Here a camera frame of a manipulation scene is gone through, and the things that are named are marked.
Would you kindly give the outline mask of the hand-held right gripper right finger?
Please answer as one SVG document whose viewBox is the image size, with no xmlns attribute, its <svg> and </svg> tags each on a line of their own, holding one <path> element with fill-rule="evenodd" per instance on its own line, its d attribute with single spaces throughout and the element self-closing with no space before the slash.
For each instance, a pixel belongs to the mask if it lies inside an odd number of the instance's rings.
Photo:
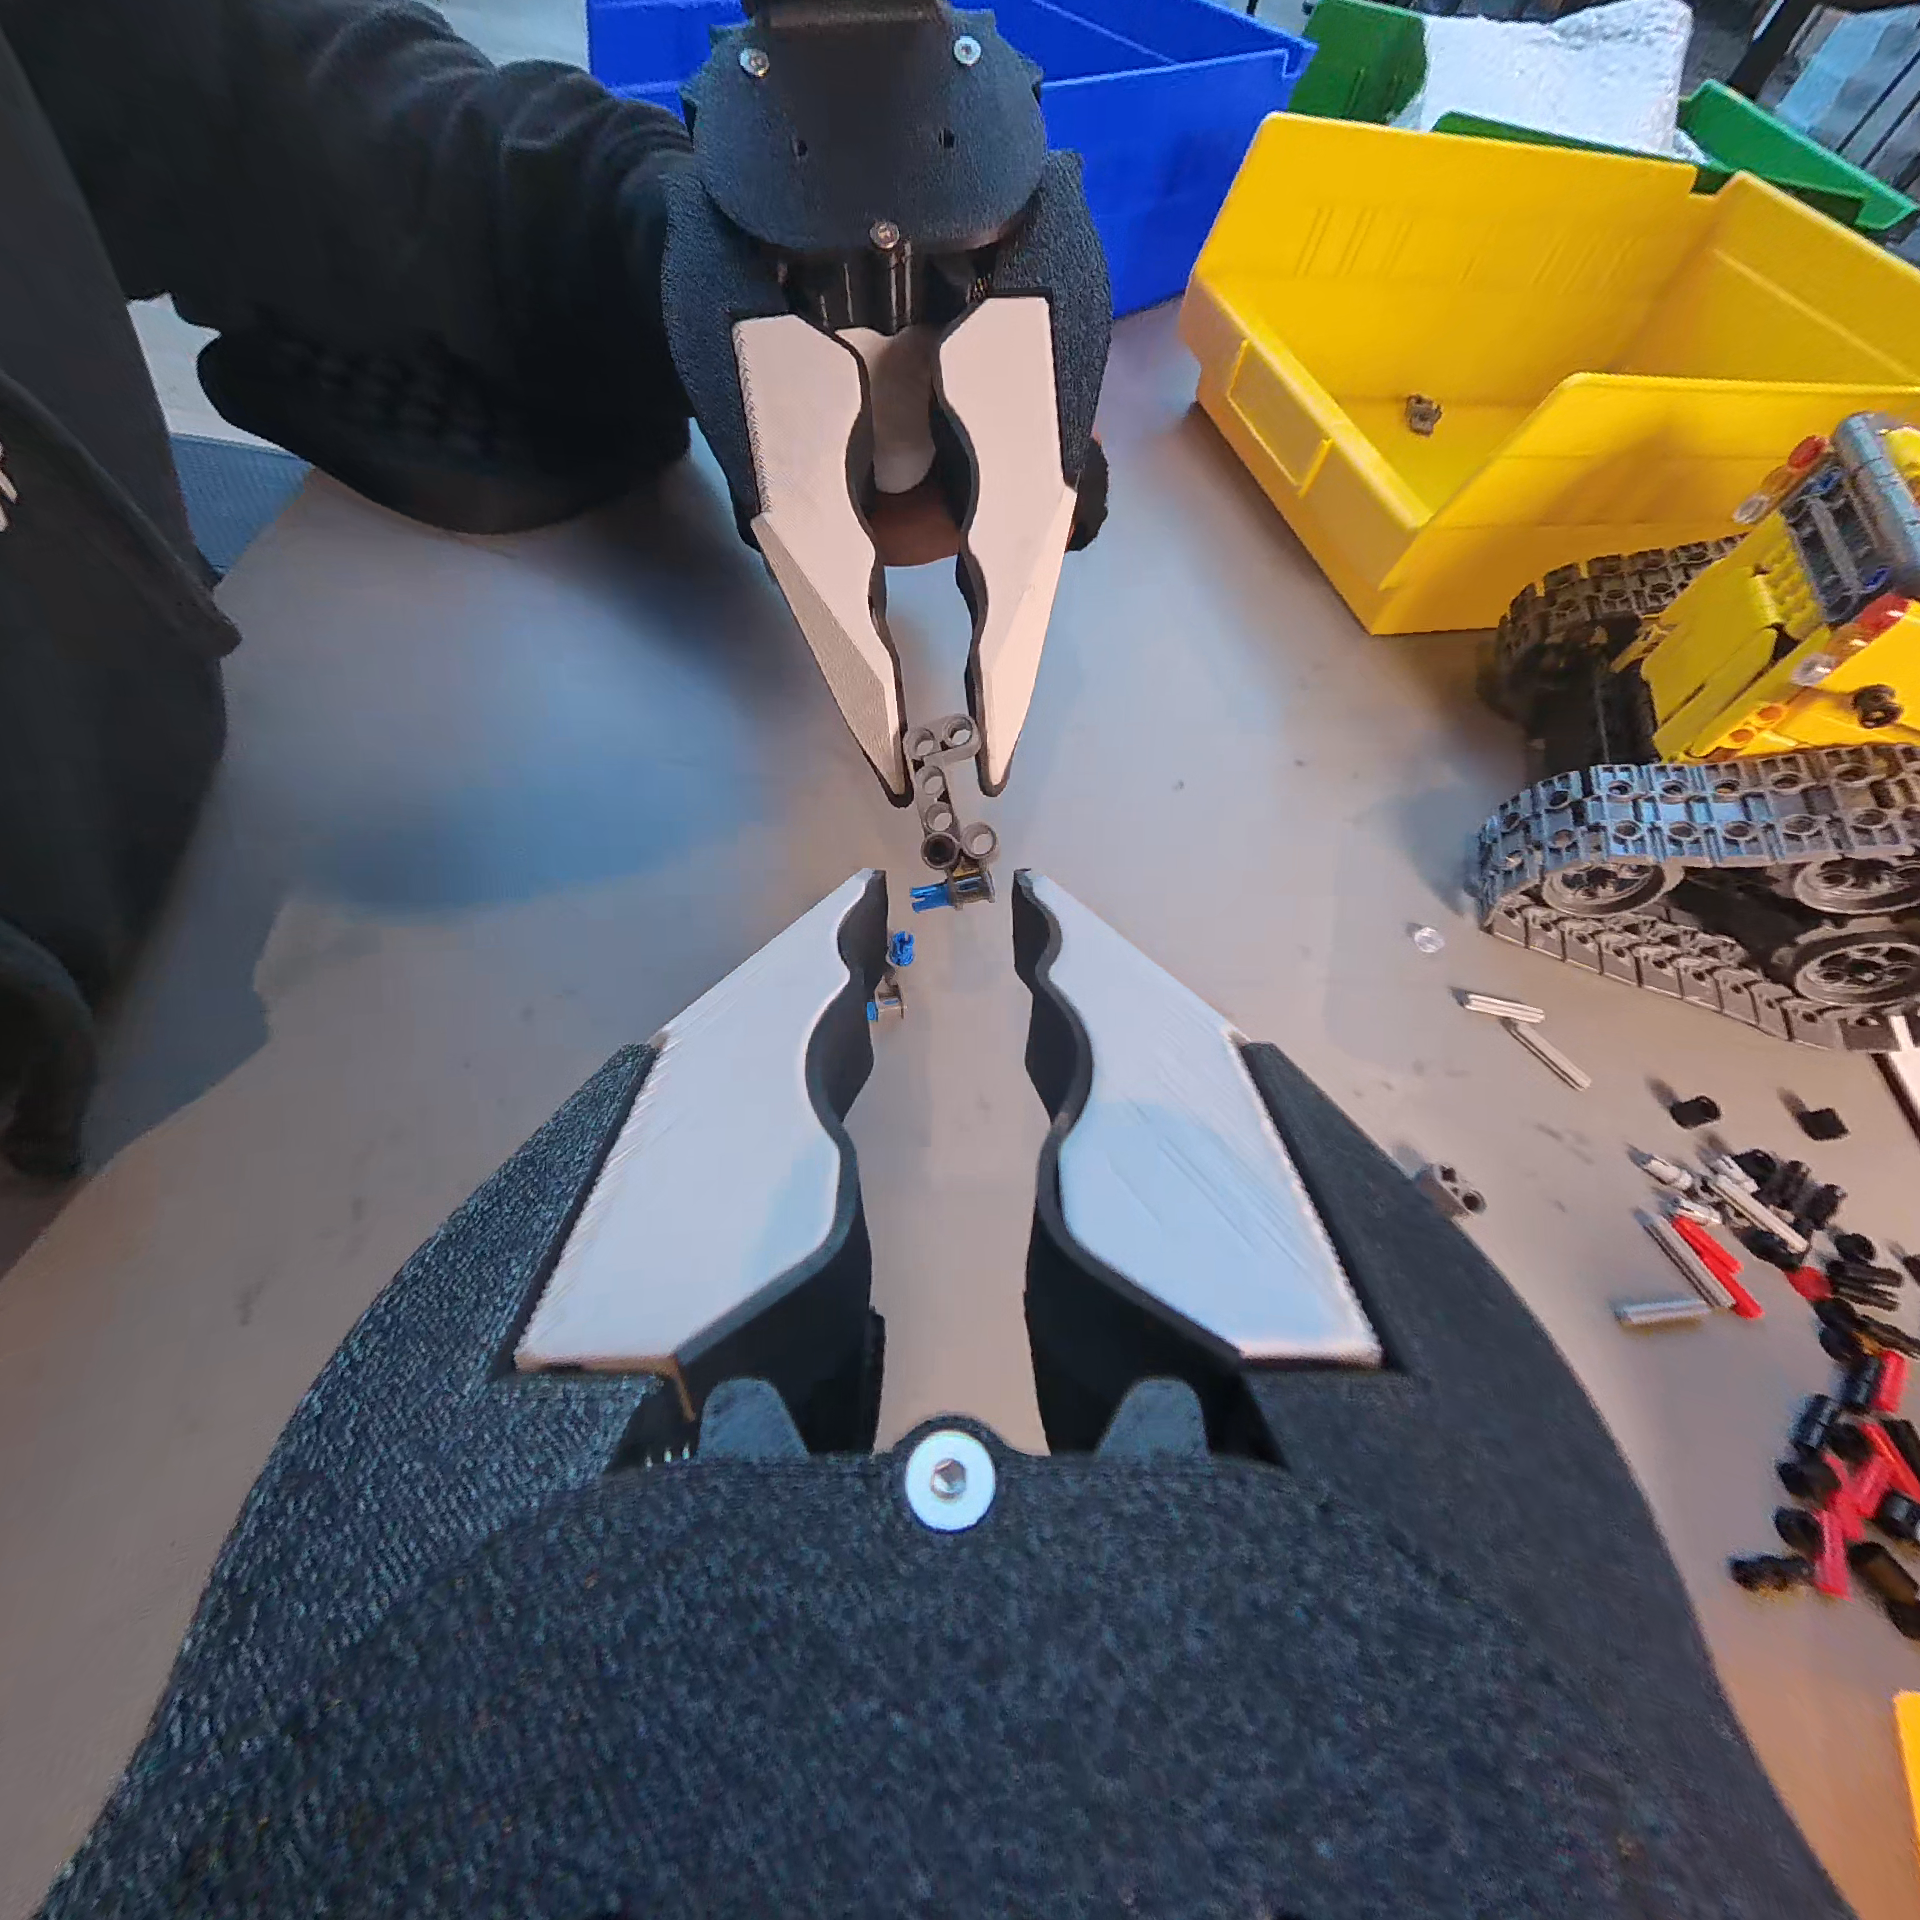
<svg viewBox="0 0 1920 1920">
<path fill-rule="evenodd" d="M 1238 1027 L 1044 874 L 1016 874 L 1014 937 L 1059 1249 L 1210 1356 L 1379 1367 Z"/>
</svg>

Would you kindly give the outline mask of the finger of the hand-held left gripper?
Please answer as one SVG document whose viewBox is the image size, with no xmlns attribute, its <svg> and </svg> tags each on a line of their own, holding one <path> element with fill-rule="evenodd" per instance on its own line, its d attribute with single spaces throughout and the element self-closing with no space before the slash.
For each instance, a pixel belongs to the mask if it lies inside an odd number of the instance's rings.
<svg viewBox="0 0 1920 1920">
<path fill-rule="evenodd" d="M 993 295 L 944 334 L 937 396 L 968 460 L 957 570 L 975 621 L 968 698 L 981 790 L 1006 790 L 1035 695 L 1068 550 L 1053 313 L 1043 295 Z"/>
<path fill-rule="evenodd" d="M 870 396 L 857 351 L 803 315 L 732 330 L 757 512 L 751 529 L 823 682 L 892 799 L 910 790 L 902 662 L 862 506 Z"/>
</svg>

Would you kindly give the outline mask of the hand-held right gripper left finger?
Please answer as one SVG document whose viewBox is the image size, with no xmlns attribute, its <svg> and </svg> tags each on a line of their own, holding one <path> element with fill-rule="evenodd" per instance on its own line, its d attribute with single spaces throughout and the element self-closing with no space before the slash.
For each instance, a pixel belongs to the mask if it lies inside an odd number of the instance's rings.
<svg viewBox="0 0 1920 1920">
<path fill-rule="evenodd" d="M 693 1379 L 751 1308 L 847 1244 L 858 1172 L 844 1123 L 875 1069 L 886 906 L 884 872 L 857 871 L 649 1041 L 517 1371 Z"/>
</svg>

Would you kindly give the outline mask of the grey L-shaped beam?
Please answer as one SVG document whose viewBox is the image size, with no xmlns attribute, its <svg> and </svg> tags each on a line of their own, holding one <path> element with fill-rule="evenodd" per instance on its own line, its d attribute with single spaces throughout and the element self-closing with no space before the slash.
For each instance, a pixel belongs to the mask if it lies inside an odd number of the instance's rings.
<svg viewBox="0 0 1920 1920">
<path fill-rule="evenodd" d="M 902 751 L 910 775 L 910 799 L 930 865 L 952 863 L 964 851 L 964 827 L 952 803 L 952 769 L 975 762 L 978 741 L 969 714 L 949 714 L 935 723 L 918 723 L 902 733 Z"/>
</svg>

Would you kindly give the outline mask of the person's left forearm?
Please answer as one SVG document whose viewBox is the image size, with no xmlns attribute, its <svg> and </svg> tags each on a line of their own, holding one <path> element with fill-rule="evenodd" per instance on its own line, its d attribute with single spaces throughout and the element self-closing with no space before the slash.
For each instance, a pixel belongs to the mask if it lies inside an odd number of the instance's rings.
<svg viewBox="0 0 1920 1920">
<path fill-rule="evenodd" d="M 692 140 L 428 5 L 4 5 L 128 302 L 242 432 L 406 518 L 523 532 L 692 448 L 661 267 Z"/>
</svg>

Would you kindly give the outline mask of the grey desk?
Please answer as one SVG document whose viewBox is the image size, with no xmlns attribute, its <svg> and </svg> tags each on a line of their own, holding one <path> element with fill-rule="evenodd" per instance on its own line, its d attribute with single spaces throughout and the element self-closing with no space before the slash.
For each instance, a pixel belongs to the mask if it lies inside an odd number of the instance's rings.
<svg viewBox="0 0 1920 1920">
<path fill-rule="evenodd" d="M 1636 1470 L 1717 1673 L 1858 1915 L 1916 1915 L 1864 1600 L 1744 1597 L 1782 1435 L 1825 1374 L 1758 1328 L 1627 1333 L 1672 1295 L 1625 1150 L 1804 1156 L 1916 1245 L 1916 1137 L 1870 1062 L 1476 933 L 1460 865 L 1523 782 L 1471 635 L 1371 639 L 1191 405 L 1169 307 L 1114 334 L 1110 518 L 1061 574 L 990 806 L 1033 869 L 1396 1160 L 1487 1195 L 1476 1244 Z M 609 512 L 430 532 L 314 476 L 232 569 L 228 748 L 108 1027 L 84 1180 L 4 1183 L 4 1915 L 36 1912 L 147 1728 L 273 1438 L 396 1267 L 615 1047 L 875 865 L 919 872 L 708 448 Z M 1443 953 L 1418 953 L 1431 924 Z M 1573 1091 L 1452 988 L 1537 1004 Z"/>
</svg>

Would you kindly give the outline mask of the person's left hand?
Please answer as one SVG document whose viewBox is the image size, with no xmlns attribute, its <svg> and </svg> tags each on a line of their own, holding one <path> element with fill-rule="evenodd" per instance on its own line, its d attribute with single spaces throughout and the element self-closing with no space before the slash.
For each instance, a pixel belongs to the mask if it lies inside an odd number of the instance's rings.
<svg viewBox="0 0 1920 1920">
<path fill-rule="evenodd" d="M 868 524 L 884 570 L 950 564 L 963 543 L 963 529 L 935 472 L 903 494 L 877 491 Z"/>
</svg>

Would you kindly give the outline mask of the blue plastic storage bin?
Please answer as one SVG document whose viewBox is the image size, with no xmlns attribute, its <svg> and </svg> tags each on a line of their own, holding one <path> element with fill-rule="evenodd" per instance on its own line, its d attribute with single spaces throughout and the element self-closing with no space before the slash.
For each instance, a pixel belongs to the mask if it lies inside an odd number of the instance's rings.
<svg viewBox="0 0 1920 1920">
<path fill-rule="evenodd" d="M 767 5 L 781 26 L 855 26 L 875 17 L 949 14 L 952 39 L 963 14 L 993 14 L 993 32 L 1039 69 L 1039 113 L 1047 149 L 1077 156 L 1077 179 L 1100 239 L 1110 311 L 1125 315 L 1184 289 L 1204 239 L 1260 124 L 1285 108 L 1313 49 L 1251 17 L 1201 2 L 1013 2 L 1013 5 Z M 715 35 L 746 31 L 763 5 L 590 2 L 590 71 L 613 95 L 681 108 L 685 88 L 706 64 Z M 1073 302 L 1057 287 L 1013 287 L 972 271 L 968 289 L 935 287 L 952 313 L 916 320 L 956 333 L 981 304 L 1020 310 L 1039 338 L 1044 310 L 1054 359 L 1109 338 L 1094 324 L 1092 293 Z"/>
</svg>

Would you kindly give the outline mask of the green plastic storage bin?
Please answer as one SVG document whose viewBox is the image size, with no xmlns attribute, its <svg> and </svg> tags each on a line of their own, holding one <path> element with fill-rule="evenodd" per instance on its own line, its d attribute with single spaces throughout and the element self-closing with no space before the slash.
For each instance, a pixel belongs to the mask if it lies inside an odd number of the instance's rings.
<svg viewBox="0 0 1920 1920">
<path fill-rule="evenodd" d="M 1412 101 L 1425 80 L 1423 29 L 1429 17 L 1440 14 L 1366 2 L 1311 5 L 1306 35 L 1313 55 L 1294 88 L 1293 110 L 1394 128 L 1394 116 Z M 1678 135 L 1667 156 L 1609 149 L 1464 113 L 1443 116 L 1435 131 L 1671 160 L 1691 168 L 1694 192 L 1703 196 L 1749 174 L 1872 242 L 1899 242 L 1916 232 L 1916 199 L 1909 192 L 1853 166 L 1774 108 L 1720 80 L 1681 90 Z"/>
</svg>

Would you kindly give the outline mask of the blue grey fabric seat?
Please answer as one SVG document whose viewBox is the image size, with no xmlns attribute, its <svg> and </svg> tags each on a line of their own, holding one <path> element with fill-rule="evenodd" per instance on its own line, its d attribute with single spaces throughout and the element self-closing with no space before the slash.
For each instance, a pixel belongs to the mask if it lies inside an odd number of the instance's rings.
<svg viewBox="0 0 1920 1920">
<path fill-rule="evenodd" d="M 303 491 L 310 464 L 281 448 L 171 433 L 189 527 L 211 578 L 222 581 Z"/>
</svg>

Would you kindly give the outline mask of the white foam block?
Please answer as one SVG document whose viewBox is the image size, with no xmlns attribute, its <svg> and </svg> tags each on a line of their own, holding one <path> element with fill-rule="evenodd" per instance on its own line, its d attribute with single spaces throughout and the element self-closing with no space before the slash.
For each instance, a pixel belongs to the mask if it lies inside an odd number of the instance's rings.
<svg viewBox="0 0 1920 1920">
<path fill-rule="evenodd" d="M 1596 5 L 1555 23 L 1429 17 L 1425 80 L 1392 124 L 1435 131 L 1464 113 L 1667 156 L 1691 35 L 1685 2 Z"/>
</svg>

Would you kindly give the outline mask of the pile of black red connectors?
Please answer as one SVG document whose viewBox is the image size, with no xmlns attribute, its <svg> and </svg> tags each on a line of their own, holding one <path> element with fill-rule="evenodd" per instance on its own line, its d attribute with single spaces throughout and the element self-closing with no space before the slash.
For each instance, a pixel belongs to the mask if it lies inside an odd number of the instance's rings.
<svg viewBox="0 0 1920 1920">
<path fill-rule="evenodd" d="M 1641 1147 L 1625 1157 L 1649 1186 L 1636 1224 L 1678 1281 L 1671 1298 L 1717 1307 L 1697 1328 L 1758 1328 L 1774 1279 L 1828 1365 L 1772 1465 L 1774 1547 L 1732 1554 L 1728 1583 L 1749 1597 L 1864 1597 L 1916 1643 L 1916 1255 L 1851 1229 L 1848 1192 L 1804 1160 L 1717 1143 L 1691 1162 Z"/>
</svg>

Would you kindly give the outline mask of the yellow tracked toy vehicle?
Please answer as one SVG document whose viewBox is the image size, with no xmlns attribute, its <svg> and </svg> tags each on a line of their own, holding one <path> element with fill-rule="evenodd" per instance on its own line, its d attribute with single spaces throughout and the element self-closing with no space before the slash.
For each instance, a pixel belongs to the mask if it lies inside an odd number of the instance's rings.
<svg viewBox="0 0 1920 1920">
<path fill-rule="evenodd" d="M 1471 848 L 1510 945 L 1853 1051 L 1916 1047 L 1917 433 L 1853 412 L 1739 535 L 1568 564 L 1481 694 L 1534 781 Z"/>
</svg>

